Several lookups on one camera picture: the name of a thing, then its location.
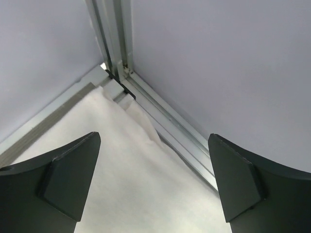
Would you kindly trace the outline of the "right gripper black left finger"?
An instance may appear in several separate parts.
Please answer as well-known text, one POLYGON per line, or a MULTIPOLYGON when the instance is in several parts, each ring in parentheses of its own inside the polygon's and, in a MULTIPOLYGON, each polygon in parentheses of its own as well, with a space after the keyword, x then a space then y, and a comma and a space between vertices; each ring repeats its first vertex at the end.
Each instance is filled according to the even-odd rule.
POLYGON ((2 233, 72 233, 81 221, 101 138, 91 132, 0 170, 2 233))

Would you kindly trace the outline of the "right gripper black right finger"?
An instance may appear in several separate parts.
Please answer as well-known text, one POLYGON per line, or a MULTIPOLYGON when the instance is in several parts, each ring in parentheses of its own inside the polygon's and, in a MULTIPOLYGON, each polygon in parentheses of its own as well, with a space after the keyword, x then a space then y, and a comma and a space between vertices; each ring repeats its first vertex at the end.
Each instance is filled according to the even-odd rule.
POLYGON ((247 151, 218 134, 209 154, 234 233, 309 233, 311 175, 247 151))

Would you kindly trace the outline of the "white coca-cola t-shirt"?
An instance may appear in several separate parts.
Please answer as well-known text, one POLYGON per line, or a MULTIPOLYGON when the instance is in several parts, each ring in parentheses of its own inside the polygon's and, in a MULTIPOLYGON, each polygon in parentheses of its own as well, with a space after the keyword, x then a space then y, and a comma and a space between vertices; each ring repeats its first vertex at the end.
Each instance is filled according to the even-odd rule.
POLYGON ((102 87, 80 100, 17 162, 89 132, 100 153, 77 233, 228 233, 221 202, 159 138, 134 101, 115 103, 102 87))

